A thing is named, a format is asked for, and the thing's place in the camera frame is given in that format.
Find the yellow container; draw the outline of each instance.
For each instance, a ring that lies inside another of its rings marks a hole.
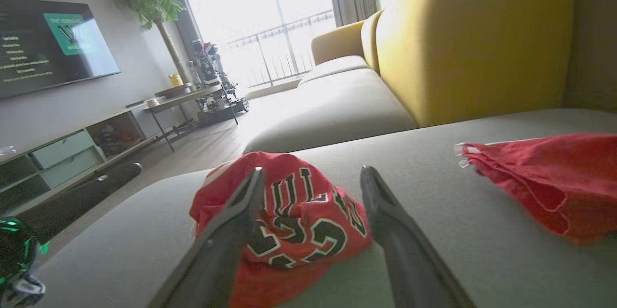
[[[174,86],[174,88],[176,88],[177,86],[184,85],[184,83],[182,82],[182,78],[180,78],[180,76],[177,74],[170,74],[169,80],[172,82],[172,85]]]

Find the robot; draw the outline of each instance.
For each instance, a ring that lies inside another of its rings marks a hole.
[[[231,114],[234,117],[236,112],[248,112],[249,101],[246,97],[238,97],[236,92],[237,84],[231,82],[229,77],[227,77],[227,73],[223,70],[221,56],[218,54],[216,45],[210,42],[202,45],[201,40],[194,40],[192,43],[193,49],[198,56],[198,61],[194,64],[197,72],[195,84],[198,85],[198,88],[202,89],[217,84],[223,86],[220,92],[196,100],[200,107],[198,119],[205,123],[215,121],[216,115],[219,112],[225,112],[227,109],[231,109]]]

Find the tv screen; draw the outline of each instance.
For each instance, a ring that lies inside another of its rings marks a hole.
[[[88,5],[0,0],[0,99],[119,72]]]

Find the metal table leg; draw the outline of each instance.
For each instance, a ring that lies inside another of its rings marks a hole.
[[[156,124],[159,126],[159,129],[161,130],[161,132],[163,132],[163,137],[165,137],[165,141],[167,141],[167,144],[169,145],[169,147],[172,148],[172,152],[176,152],[176,150],[174,150],[174,147],[172,147],[172,143],[169,141],[169,138],[165,134],[165,130],[163,130],[163,128],[161,127],[161,124],[159,123],[159,119],[157,119],[156,115],[154,115],[154,112],[152,113],[152,116],[154,117],[154,121],[156,121]]]
[[[233,110],[233,106],[231,105],[231,102],[229,101],[229,97],[227,97],[227,89],[225,89],[224,85],[223,85],[223,92],[225,93],[225,101],[227,101],[227,106],[229,106],[229,108],[231,109],[231,113],[233,114],[233,119],[236,121],[236,125],[238,125],[238,118],[236,118],[236,112]]]

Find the light green drawer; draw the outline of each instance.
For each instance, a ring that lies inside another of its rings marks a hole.
[[[64,162],[53,166],[52,168],[49,168],[40,175],[43,177],[47,185],[53,189],[61,183],[64,183],[77,174],[80,174],[84,170],[94,167],[99,163],[101,163],[101,157],[93,147],[79,155],[76,155],[75,157],[71,157]]]
[[[42,147],[32,152],[31,155],[40,164],[42,169],[45,169],[91,146],[94,146],[94,142],[88,132],[84,130],[72,136],[60,139],[46,147]]]

